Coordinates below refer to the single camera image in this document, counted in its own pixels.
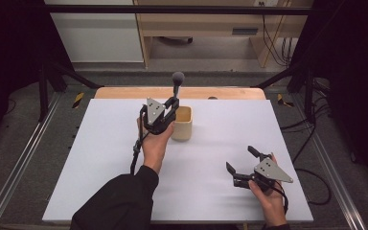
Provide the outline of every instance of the white table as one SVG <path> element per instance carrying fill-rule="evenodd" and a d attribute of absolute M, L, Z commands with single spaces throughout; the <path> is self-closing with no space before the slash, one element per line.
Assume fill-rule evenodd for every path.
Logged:
<path fill-rule="evenodd" d="M 43 220 L 68 223 L 111 178 L 129 173 L 137 137 L 136 118 L 145 99 L 91 100 Z M 153 200 L 154 223 L 223 223 L 263 220 L 258 200 L 235 188 L 225 168 L 252 173 L 259 160 L 247 151 L 274 152 L 294 183 L 283 183 L 288 221 L 312 221 L 300 181 L 270 101 L 180 100 L 194 110 L 193 136 L 170 140 Z M 143 162 L 139 156 L 136 170 Z"/>

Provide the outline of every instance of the aluminum rail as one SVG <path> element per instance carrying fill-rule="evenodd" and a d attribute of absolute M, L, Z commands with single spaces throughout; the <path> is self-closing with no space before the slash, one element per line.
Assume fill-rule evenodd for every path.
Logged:
<path fill-rule="evenodd" d="M 19 184 L 20 179 L 23 175 L 23 172 L 26 171 L 26 168 L 35 153 L 35 149 L 37 148 L 41 140 L 41 137 L 43 136 L 47 126 L 49 125 L 56 111 L 56 108 L 58 107 L 58 102 L 60 98 L 61 98 L 61 94 L 55 93 L 51 101 L 51 104 L 50 104 L 49 113 L 47 114 L 46 118 L 42 122 L 37 124 L 34 130 L 34 133 L 32 134 L 32 137 L 30 138 L 26 147 L 23 149 L 22 154 L 20 155 L 19 159 L 17 160 L 16 165 L 11 171 L 11 175 L 9 176 L 4 187 L 2 188 L 0 192 L 0 218 L 2 217 L 2 214 L 4 213 L 5 208 L 7 207 L 11 199 L 14 193 L 14 190 Z"/>
<path fill-rule="evenodd" d="M 224 7 L 224 6 L 130 6 L 130 5 L 25 5 L 24 9 L 68 13 L 190 13 L 190 14 L 259 14 L 313 15 L 331 13 L 313 8 L 286 7 Z"/>

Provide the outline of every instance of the hand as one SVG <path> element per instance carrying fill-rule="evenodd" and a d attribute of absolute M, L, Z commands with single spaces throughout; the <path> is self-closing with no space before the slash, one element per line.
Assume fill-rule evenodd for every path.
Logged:
<path fill-rule="evenodd" d="M 281 191 L 280 182 L 278 181 L 278 183 L 275 183 L 274 188 Z M 283 196 L 281 194 L 273 190 L 268 190 L 263 193 L 260 187 L 253 180 L 249 180 L 249 187 L 262 205 L 267 227 L 280 226 L 287 223 L 283 206 Z"/>
<path fill-rule="evenodd" d="M 143 124 L 140 126 L 139 123 L 140 120 L 138 118 L 138 128 L 141 128 L 143 132 L 146 133 L 147 131 L 143 127 Z M 148 136 L 143 140 L 142 148 L 145 157 L 143 165 L 153 169 L 157 174 L 160 173 L 163 158 L 166 153 L 167 142 L 169 141 L 170 136 L 172 136 L 173 131 L 174 122 L 171 122 L 164 132 L 158 135 L 149 133 Z"/>

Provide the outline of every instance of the paper cup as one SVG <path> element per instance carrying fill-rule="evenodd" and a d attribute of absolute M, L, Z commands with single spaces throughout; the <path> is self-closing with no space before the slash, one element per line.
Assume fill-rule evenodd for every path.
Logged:
<path fill-rule="evenodd" d="M 189 106 L 180 106 L 175 111 L 175 124 L 172 139 L 175 141 L 187 141 L 193 131 L 193 110 Z"/>

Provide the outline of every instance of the floor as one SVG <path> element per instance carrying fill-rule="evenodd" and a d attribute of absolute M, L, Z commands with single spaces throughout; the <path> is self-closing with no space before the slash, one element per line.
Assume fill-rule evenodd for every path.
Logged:
<path fill-rule="evenodd" d="M 277 44 L 279 52 L 281 45 L 281 42 Z M 105 85 L 171 85 L 172 72 L 182 71 L 186 74 L 184 85 L 188 86 L 248 87 L 285 68 L 274 61 L 265 69 L 259 67 L 256 57 L 249 52 L 252 45 L 247 38 L 194 37 L 191 44 L 157 38 L 153 46 L 149 68 L 137 63 L 76 63 L 76 69 L 88 79 Z M 37 136 L 36 145 L 30 149 L 25 147 L 39 127 L 38 85 L 20 89 L 10 97 L 9 112 L 0 126 L 0 229 L 67 229 L 44 223 L 41 217 L 95 90 L 65 79 L 69 85 L 66 92 L 49 90 L 57 108 L 49 116 L 49 125 L 42 129 L 44 135 Z M 264 91 L 272 102 L 280 127 L 304 119 L 301 112 L 304 92 L 289 94 L 285 89 L 287 82 L 288 79 L 280 80 Z M 72 108 L 80 92 L 84 93 L 83 100 L 78 108 Z M 278 102 L 279 94 L 284 103 Z M 319 174 L 331 185 L 332 197 L 324 205 L 314 204 L 326 201 L 328 190 L 317 177 L 300 171 L 314 222 L 292 223 L 292 228 L 368 229 L 368 170 L 351 161 L 349 146 L 322 96 L 314 93 L 317 108 L 324 105 L 324 109 L 318 112 L 314 135 L 295 167 Z M 303 123 L 283 132 L 290 157 L 297 155 L 311 130 L 311 125 Z M 19 169 L 18 174 L 13 174 L 13 169 Z M 8 178 L 15 178 L 11 186 Z M 249 229 L 261 226 L 261 223 L 253 223 Z"/>

